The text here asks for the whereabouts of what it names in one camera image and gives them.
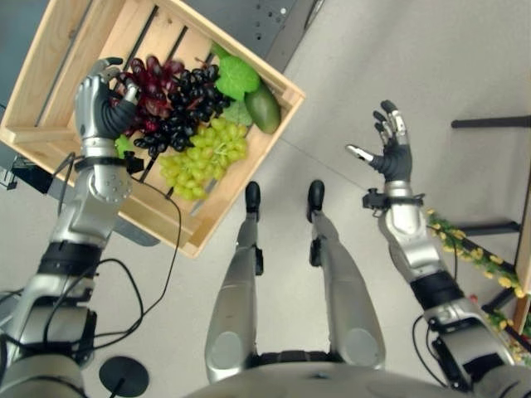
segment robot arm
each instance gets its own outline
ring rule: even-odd
[[[384,193],[369,190],[363,205],[381,211],[378,224],[388,241],[392,262],[412,287],[429,327],[438,333],[433,347],[449,386],[475,391],[478,383],[484,385],[488,379],[485,374],[499,371],[501,366],[513,368],[514,361],[479,307],[464,296],[450,276],[429,239],[421,213],[422,199],[413,194],[410,184],[412,156],[406,125],[393,103],[384,101],[382,108],[387,117],[377,111],[374,117],[384,145],[383,156],[355,145],[346,147],[385,177]]]
[[[90,299],[101,252],[131,191],[114,141],[134,117],[138,87],[127,84],[118,105],[112,108],[109,103],[109,81],[119,73],[109,66],[121,62],[97,61],[77,91],[76,127],[83,158],[76,164],[74,198],[62,210],[37,274],[12,315],[7,334],[23,347],[8,345],[1,397],[30,396],[35,389],[43,397],[80,396],[79,366],[90,360],[96,323],[96,314],[80,304]],[[67,291],[51,318],[54,303]]]

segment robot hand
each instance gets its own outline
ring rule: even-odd
[[[133,81],[127,81],[124,98],[115,107],[109,102],[109,82],[120,73],[112,65],[121,63],[116,57],[98,60],[81,82],[76,94],[76,127],[81,139],[115,140],[132,124],[139,89]]]
[[[374,127],[383,142],[383,156],[375,155],[353,144],[345,148],[383,174],[386,182],[409,182],[412,174],[412,153],[409,148],[406,124],[393,102],[385,100],[381,106],[387,117],[377,110],[374,111],[373,116],[377,120]]]

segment black base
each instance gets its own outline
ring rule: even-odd
[[[306,218],[312,222],[312,211],[323,210],[324,183],[321,180],[313,180],[308,190],[308,206],[306,207]]]
[[[149,385],[144,365],[128,357],[112,357],[100,368],[100,381],[114,396],[141,396]]]

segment metal stand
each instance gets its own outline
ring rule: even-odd
[[[144,365],[128,357],[112,357],[100,368],[100,381],[115,396],[141,396],[149,385]]]

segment green leaf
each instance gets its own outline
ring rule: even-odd
[[[223,111],[223,117],[236,124],[252,125],[252,117],[243,101],[234,101]]]
[[[121,134],[115,141],[114,141],[114,147],[116,148],[116,152],[118,153],[118,158],[123,159],[125,158],[124,152],[126,151],[133,151],[134,148],[123,134]]]
[[[260,85],[260,77],[255,70],[237,56],[226,56],[220,60],[219,76],[217,89],[236,101],[243,101],[245,93],[255,91]]]
[[[223,47],[221,47],[219,44],[217,44],[215,41],[212,42],[212,46],[210,47],[210,52],[217,56],[220,60],[225,58],[226,56],[229,56],[230,54],[225,50]]]

